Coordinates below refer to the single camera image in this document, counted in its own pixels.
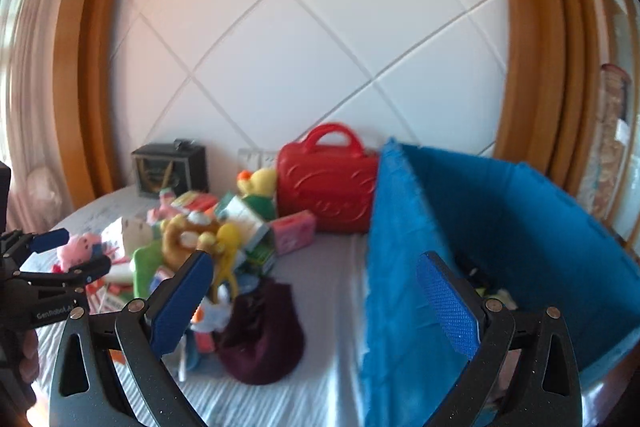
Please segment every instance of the diamond-patterned wall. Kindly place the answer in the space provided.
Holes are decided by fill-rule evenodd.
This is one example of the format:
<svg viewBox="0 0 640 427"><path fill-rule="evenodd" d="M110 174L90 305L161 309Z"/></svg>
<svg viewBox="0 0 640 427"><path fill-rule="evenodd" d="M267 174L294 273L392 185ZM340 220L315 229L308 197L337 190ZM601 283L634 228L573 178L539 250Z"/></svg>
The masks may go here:
<svg viewBox="0 0 640 427"><path fill-rule="evenodd" d="M468 153L495 140L507 0L118 0L116 146L192 137L212 190L240 148L277 150L318 123Z"/></svg>

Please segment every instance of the metal screw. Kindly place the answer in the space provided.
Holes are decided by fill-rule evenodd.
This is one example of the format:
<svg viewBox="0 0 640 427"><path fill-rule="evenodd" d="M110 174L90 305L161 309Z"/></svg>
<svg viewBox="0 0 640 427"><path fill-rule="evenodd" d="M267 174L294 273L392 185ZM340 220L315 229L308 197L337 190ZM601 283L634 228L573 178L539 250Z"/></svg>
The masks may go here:
<svg viewBox="0 0 640 427"><path fill-rule="evenodd" d="M546 314L549 315L549 317L551 317L552 319L559 319L562 316L562 314L560 313L560 310L555 306L551 306L551 308L547 308Z"/></svg>
<svg viewBox="0 0 640 427"><path fill-rule="evenodd" d="M73 320L79 319L84 315L84 310L78 306L78 308L73 308L71 310L71 314L69 315Z"/></svg>
<svg viewBox="0 0 640 427"><path fill-rule="evenodd" d="M127 310L129 310L131 313L138 313L144 307L145 301L143 301L142 299L134 299L129 303L129 306L127 306Z"/></svg>
<svg viewBox="0 0 640 427"><path fill-rule="evenodd" d="M502 310L502 303L498 301L498 299L489 299L487 302L484 303L484 305L489 311L494 313L497 313Z"/></svg>

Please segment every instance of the blue storage box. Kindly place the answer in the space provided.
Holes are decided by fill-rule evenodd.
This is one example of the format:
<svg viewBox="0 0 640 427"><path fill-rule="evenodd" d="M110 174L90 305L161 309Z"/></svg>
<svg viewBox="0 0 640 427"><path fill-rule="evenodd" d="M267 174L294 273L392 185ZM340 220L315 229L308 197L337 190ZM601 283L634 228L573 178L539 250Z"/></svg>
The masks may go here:
<svg viewBox="0 0 640 427"><path fill-rule="evenodd" d="M466 358L453 351L416 279L434 250L461 251L519 307L558 307L585 389L640 339L640 269L574 199L526 164L390 140L369 233L367 427L423 425Z"/></svg>

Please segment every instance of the human hand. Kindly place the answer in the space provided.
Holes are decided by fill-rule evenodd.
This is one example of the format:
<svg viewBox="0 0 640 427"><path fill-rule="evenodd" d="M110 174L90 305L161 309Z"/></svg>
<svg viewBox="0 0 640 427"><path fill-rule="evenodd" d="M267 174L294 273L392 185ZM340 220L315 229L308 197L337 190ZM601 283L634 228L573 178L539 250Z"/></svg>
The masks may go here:
<svg viewBox="0 0 640 427"><path fill-rule="evenodd" d="M38 336L35 331L27 331L22 343L24 358L20 360L20 376L26 383L33 383L40 374L38 360Z"/></svg>

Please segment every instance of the curtain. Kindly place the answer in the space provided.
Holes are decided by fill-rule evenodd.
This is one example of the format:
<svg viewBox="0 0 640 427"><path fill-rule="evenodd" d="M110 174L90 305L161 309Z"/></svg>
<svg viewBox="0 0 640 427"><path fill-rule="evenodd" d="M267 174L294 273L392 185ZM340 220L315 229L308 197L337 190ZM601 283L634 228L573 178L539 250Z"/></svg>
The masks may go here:
<svg viewBox="0 0 640 427"><path fill-rule="evenodd" d="M50 78L44 26L51 9L51 0L0 0L0 161L12 169L8 230L48 230L62 208L49 168L57 144L45 138L52 125L44 107Z"/></svg>

